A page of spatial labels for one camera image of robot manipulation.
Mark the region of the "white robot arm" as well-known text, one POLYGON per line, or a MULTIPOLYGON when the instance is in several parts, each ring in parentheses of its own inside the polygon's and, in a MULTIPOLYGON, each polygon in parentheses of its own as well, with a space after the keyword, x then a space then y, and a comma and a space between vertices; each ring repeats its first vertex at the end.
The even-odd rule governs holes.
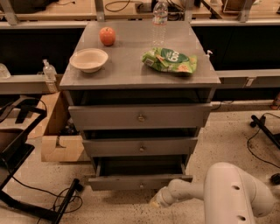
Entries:
POLYGON ((259 179, 230 163, 213 164, 202 184, 174 179, 150 200, 156 208, 184 200, 204 202, 205 224, 256 224, 275 204, 271 190, 259 179))

